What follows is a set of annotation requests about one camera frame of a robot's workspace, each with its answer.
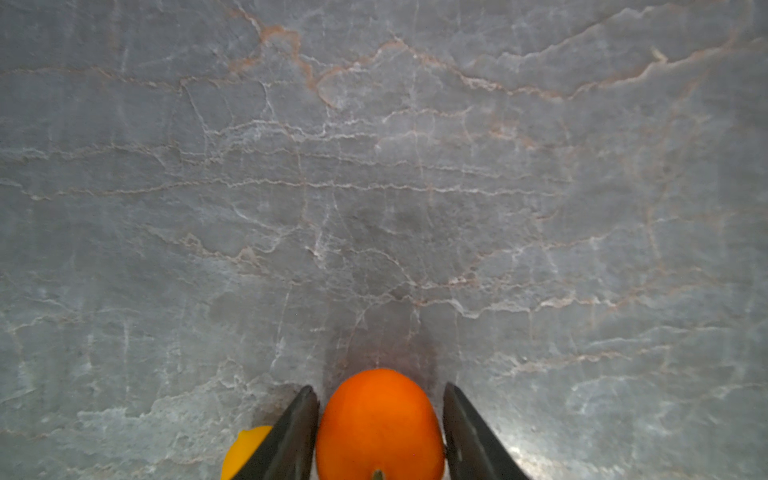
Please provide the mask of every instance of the orange fruit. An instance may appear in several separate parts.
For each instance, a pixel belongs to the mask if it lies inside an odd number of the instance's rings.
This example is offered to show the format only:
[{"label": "orange fruit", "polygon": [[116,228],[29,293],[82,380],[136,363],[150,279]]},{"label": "orange fruit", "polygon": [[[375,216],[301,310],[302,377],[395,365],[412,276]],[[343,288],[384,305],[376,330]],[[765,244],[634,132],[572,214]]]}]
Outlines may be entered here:
[{"label": "orange fruit", "polygon": [[245,465],[251,455],[259,448],[272,427],[256,427],[237,434],[237,440],[230,447],[221,466],[221,480],[230,480]]},{"label": "orange fruit", "polygon": [[445,466],[429,398],[390,369],[341,384],[323,412],[315,447],[320,480],[440,480]]}]

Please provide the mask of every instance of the yellow lemon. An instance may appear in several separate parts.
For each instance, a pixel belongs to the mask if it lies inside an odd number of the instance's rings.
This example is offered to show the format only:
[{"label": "yellow lemon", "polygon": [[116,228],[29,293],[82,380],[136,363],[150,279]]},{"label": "yellow lemon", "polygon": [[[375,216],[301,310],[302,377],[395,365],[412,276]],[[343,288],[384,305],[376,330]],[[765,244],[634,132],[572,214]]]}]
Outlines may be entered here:
[{"label": "yellow lemon", "polygon": [[272,427],[256,427],[253,430],[243,430],[237,435],[237,440],[224,457],[221,467],[221,480],[230,480],[245,465],[251,455],[259,448]]}]

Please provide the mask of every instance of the orange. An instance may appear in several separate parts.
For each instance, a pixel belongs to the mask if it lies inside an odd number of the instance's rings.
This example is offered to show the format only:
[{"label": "orange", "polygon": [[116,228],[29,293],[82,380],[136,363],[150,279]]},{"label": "orange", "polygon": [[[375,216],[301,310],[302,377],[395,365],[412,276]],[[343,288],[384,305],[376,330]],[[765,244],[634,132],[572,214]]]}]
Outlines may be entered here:
[{"label": "orange", "polygon": [[320,480],[440,480],[445,457],[429,398],[394,370],[347,379],[320,420],[316,462]]},{"label": "orange", "polygon": [[221,467],[221,480],[230,480],[245,465],[251,455],[259,448],[261,442],[272,430],[272,427],[256,427],[252,430],[243,430],[237,435],[237,440],[230,447],[227,456],[224,457],[224,465]]}]

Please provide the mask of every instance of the gray marble countertop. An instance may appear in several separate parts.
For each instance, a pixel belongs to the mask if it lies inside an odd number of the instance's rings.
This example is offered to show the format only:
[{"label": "gray marble countertop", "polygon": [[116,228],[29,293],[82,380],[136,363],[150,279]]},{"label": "gray marble countertop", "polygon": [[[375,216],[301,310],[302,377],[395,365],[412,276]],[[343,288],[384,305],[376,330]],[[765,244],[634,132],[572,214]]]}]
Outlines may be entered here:
[{"label": "gray marble countertop", "polygon": [[373,366],[535,480],[768,477],[768,2],[0,23],[0,478],[215,479]]}]

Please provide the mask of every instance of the lemon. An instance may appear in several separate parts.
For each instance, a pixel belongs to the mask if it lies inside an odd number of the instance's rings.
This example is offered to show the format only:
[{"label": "lemon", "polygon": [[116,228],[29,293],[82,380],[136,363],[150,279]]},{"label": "lemon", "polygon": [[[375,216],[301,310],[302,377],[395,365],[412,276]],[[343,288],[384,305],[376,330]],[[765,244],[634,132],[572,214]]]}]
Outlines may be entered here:
[{"label": "lemon", "polygon": [[256,427],[252,430],[243,430],[237,435],[237,440],[230,447],[224,464],[221,467],[221,480],[230,480],[245,465],[251,455],[259,448],[272,427]]}]

